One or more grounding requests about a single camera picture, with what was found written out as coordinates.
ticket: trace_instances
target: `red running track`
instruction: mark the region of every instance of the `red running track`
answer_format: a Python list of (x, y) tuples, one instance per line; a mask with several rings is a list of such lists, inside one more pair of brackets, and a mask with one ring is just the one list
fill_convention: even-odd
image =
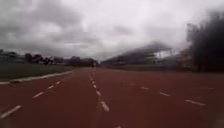
[(81, 69), (0, 86), (0, 127), (222, 128), (223, 78)]

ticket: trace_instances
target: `lane marking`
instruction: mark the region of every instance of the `lane marking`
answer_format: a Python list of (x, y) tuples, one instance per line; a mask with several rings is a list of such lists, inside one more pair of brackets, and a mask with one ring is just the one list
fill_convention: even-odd
[(2, 111), (7, 110), (8, 108), (9, 108), (9, 105), (0, 107), (0, 115)]
[(42, 94), (44, 94), (44, 92), (39, 92), (36, 95), (34, 95), (33, 98), (37, 98), (37, 97), (41, 96)]
[(215, 88), (209, 88), (209, 87), (199, 87), (199, 89), (209, 89), (209, 90), (213, 90)]
[(163, 95), (163, 96), (170, 96), (169, 94), (166, 94), (164, 92), (159, 92), (160, 95)]
[(136, 85), (136, 84), (135, 84), (135, 83), (131, 83), (131, 84), (129, 84), (129, 85), (134, 86), (134, 85)]
[(94, 87), (95, 89), (97, 88), (95, 84), (93, 85), (93, 87)]
[(96, 91), (96, 94), (97, 94), (98, 96), (101, 96), (101, 93), (100, 93), (99, 91)]
[(21, 106), (21, 105), (17, 105), (16, 107), (12, 108), (11, 110), (9, 110), (9, 111), (3, 113), (3, 114), (0, 116), (0, 118), (1, 118), (1, 119), (6, 118), (6, 117), (8, 117), (9, 115), (11, 115), (12, 113), (14, 113), (14, 112), (16, 112), (17, 110), (19, 110), (20, 108), (22, 108), (22, 106)]
[(52, 86), (49, 86), (49, 87), (48, 87), (48, 89), (52, 89), (53, 87), (54, 87), (54, 85), (52, 85)]
[(39, 80), (39, 79), (50, 78), (50, 77), (55, 77), (55, 76), (62, 76), (62, 75), (70, 74), (72, 72), (73, 71), (68, 71), (68, 72), (54, 73), (54, 74), (48, 74), (48, 75), (43, 75), (43, 76), (26, 77), (26, 78), (21, 78), (21, 79), (14, 79), (12, 81), (14, 81), (14, 82), (33, 81), (33, 80)]
[(58, 81), (56, 84), (58, 85), (58, 84), (60, 84), (61, 82), (60, 81)]
[(144, 90), (149, 90), (149, 88), (146, 88), (146, 87), (141, 87), (141, 89), (144, 89)]
[(192, 104), (199, 105), (199, 106), (205, 106), (204, 103), (196, 102), (196, 101), (193, 101), (193, 100), (185, 100), (185, 101), (186, 101), (186, 102), (189, 102), (189, 103), (192, 103)]
[(104, 101), (101, 101), (100, 103), (101, 103), (104, 111), (106, 111), (106, 112), (109, 112), (110, 111), (110, 108), (107, 106), (107, 104)]

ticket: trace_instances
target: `cloudy sky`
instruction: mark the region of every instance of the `cloudy sky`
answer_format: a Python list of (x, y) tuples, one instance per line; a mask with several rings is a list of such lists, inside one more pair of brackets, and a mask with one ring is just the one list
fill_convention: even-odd
[(0, 0), (0, 48), (104, 59), (153, 41), (186, 44), (224, 0)]

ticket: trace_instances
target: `running track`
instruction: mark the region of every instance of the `running track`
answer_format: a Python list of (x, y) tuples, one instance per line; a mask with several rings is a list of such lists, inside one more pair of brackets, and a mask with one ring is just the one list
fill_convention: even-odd
[(80, 69), (0, 86), (0, 128), (223, 128), (224, 75)]

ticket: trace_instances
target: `tree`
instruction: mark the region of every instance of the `tree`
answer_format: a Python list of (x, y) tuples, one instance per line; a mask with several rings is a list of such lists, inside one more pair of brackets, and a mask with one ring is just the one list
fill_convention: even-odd
[(32, 63), (32, 58), (33, 58), (33, 56), (32, 56), (30, 53), (26, 53), (26, 54), (25, 54), (25, 60), (26, 60), (28, 63)]
[(68, 61), (68, 65), (81, 66), (81, 58), (77, 56), (72, 56), (71, 59)]
[(199, 71), (224, 71), (224, 14), (213, 12), (201, 25), (188, 25), (193, 62)]
[(53, 57), (54, 64), (62, 64), (63, 62), (64, 62), (64, 59), (62, 57)]
[(97, 65), (98, 65), (97, 61), (94, 60), (93, 58), (86, 58), (81, 60), (81, 66), (94, 67)]
[(53, 57), (45, 57), (43, 58), (43, 62), (45, 65), (53, 64), (54, 63)]
[(36, 64), (39, 64), (40, 62), (43, 61), (43, 57), (40, 54), (36, 54), (33, 56), (32, 61)]

